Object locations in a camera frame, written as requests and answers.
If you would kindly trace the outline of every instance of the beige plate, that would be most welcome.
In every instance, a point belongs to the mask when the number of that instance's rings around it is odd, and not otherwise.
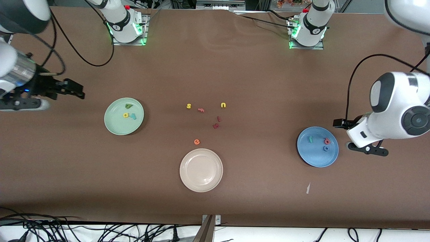
[[[221,159],[209,149],[195,149],[181,162],[179,173],[184,185],[195,192],[214,189],[222,178]]]

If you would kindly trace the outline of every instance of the brown table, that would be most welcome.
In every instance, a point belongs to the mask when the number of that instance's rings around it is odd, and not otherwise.
[[[107,60],[110,40],[91,9],[53,11],[83,56]],[[84,85],[86,98],[60,96],[46,112],[0,113],[1,205],[97,221],[197,224],[202,214],[221,214],[241,226],[430,228],[430,135],[386,140],[383,158],[348,151],[346,132],[331,127],[344,116],[348,80],[363,57],[416,63],[420,39],[383,15],[334,14],[330,26],[324,51],[289,50],[282,27],[222,10],[162,10],[146,46],[115,47],[101,68],[80,60],[59,33],[62,78]],[[41,37],[52,41],[50,26]],[[12,43],[38,63],[48,52],[30,36]],[[60,69],[55,57],[47,67]],[[351,117],[370,110],[369,89],[387,71],[408,68],[381,57],[359,68]],[[103,122],[121,97],[145,109],[143,125],[128,136]],[[314,168],[298,156],[296,139],[309,126],[338,139],[333,165]],[[179,177],[181,159],[195,148],[222,159],[224,175],[210,192],[192,192]]]

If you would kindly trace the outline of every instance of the plate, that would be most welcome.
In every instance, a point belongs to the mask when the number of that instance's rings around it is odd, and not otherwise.
[[[182,159],[179,173],[188,189],[207,192],[221,181],[223,167],[221,159],[212,150],[195,149]]]
[[[126,135],[133,133],[143,122],[144,111],[142,104],[133,98],[124,97],[109,105],[104,113],[104,125],[107,130],[116,135]]]
[[[339,155],[339,145],[330,131],[321,127],[309,127],[300,133],[297,150],[302,159],[314,167],[327,167],[335,162]]]

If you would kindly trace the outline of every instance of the plate rim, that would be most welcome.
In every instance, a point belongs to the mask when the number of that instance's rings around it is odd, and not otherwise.
[[[214,184],[214,186],[212,187],[212,188],[210,188],[209,190],[205,190],[205,191],[196,191],[196,190],[194,190],[193,188],[191,188],[191,187],[189,187],[189,186],[187,186],[186,185],[186,183],[184,182],[184,179],[182,178],[184,175],[182,174],[182,165],[183,164],[185,164],[185,162],[186,162],[186,160],[185,160],[185,157],[187,157],[187,155],[189,155],[190,153],[192,153],[192,152],[195,152],[195,151],[199,151],[199,150],[201,150],[201,151],[209,151],[209,153],[212,153],[212,154],[214,154],[217,158],[218,158],[218,160],[219,160],[219,164],[220,164],[220,167],[221,167],[221,169],[220,169],[220,177],[219,177],[219,180]],[[193,149],[193,150],[191,150],[190,152],[188,152],[183,158],[182,158],[182,161],[181,161],[181,163],[180,163],[180,165],[179,165],[179,176],[180,176],[180,178],[181,178],[181,181],[182,181],[182,183],[189,189],[189,190],[191,190],[191,191],[193,191],[193,192],[208,192],[208,191],[210,191],[210,190],[213,190],[215,187],[217,187],[218,186],[218,184],[221,182],[221,179],[222,179],[222,176],[223,176],[223,174],[224,174],[224,166],[223,166],[223,164],[222,164],[222,160],[221,160],[221,158],[219,157],[219,155],[217,154],[217,153],[215,153],[214,151],[212,151],[212,150],[210,150],[210,149],[206,149],[206,148],[198,148],[198,149]]]
[[[316,166],[316,165],[313,165],[313,164],[310,164],[308,161],[306,161],[304,158],[303,158],[303,156],[302,156],[302,154],[301,154],[301,152],[300,152],[300,149],[298,148],[298,141],[299,141],[299,139],[300,139],[300,136],[302,135],[302,133],[304,132],[304,131],[306,131],[307,129],[310,129],[310,128],[319,128],[319,129],[323,129],[323,130],[325,130],[325,131],[327,131],[327,132],[329,132],[332,136],[333,136],[333,138],[334,138],[334,140],[336,141],[336,144],[337,144],[337,146],[338,146],[338,148],[337,148],[337,152],[336,152],[336,157],[335,157],[335,159],[332,161],[332,162],[330,162],[329,164],[327,164],[327,165],[324,165],[324,166]],[[300,132],[300,134],[299,134],[299,136],[297,137],[297,151],[298,151],[298,153],[299,153],[299,155],[300,155],[300,158],[304,161],[304,162],[306,162],[308,165],[310,165],[310,166],[313,166],[313,167],[316,167],[316,168],[324,168],[324,167],[327,167],[327,166],[330,166],[330,165],[332,165],[337,159],[338,159],[338,156],[339,156],[339,143],[338,143],[338,140],[336,139],[336,137],[334,136],[334,134],[333,133],[331,133],[328,129],[326,129],[326,128],[323,128],[323,127],[320,127],[320,126],[311,126],[311,127],[307,127],[307,128],[305,128],[304,130],[302,130],[301,132]]]
[[[124,133],[124,134],[118,134],[118,133],[114,133],[113,131],[111,131],[109,128],[108,128],[108,126],[106,125],[106,114],[108,113],[108,110],[109,110],[109,108],[115,103],[115,102],[118,102],[118,101],[120,101],[120,100],[122,100],[122,99],[132,99],[132,100],[134,100],[134,101],[136,101],[138,104],[139,104],[139,107],[142,109],[142,113],[143,113],[143,117],[142,117],[142,121],[140,122],[140,124],[137,126],[137,128],[135,128],[133,131],[131,131],[131,132],[129,132],[129,133]],[[136,99],[134,99],[134,98],[132,98],[132,97],[122,97],[122,98],[119,98],[119,99],[117,99],[117,100],[115,100],[115,101],[113,101],[107,108],[106,108],[106,111],[104,112],[104,118],[103,118],[103,121],[104,121],[104,126],[106,127],[106,129],[109,131],[109,132],[111,132],[111,133],[113,133],[113,134],[115,134],[115,135],[127,135],[127,134],[131,134],[131,133],[133,133],[134,131],[136,131],[141,125],[142,125],[142,123],[143,123],[143,119],[145,118],[145,110],[144,110],[144,108],[143,108],[143,106],[142,106],[142,104],[138,101],[138,100],[136,100]]]

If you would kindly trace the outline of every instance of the white scrap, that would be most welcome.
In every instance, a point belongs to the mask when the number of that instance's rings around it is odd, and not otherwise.
[[[309,185],[307,186],[306,194],[309,194],[309,188],[310,188],[310,182],[309,182]]]

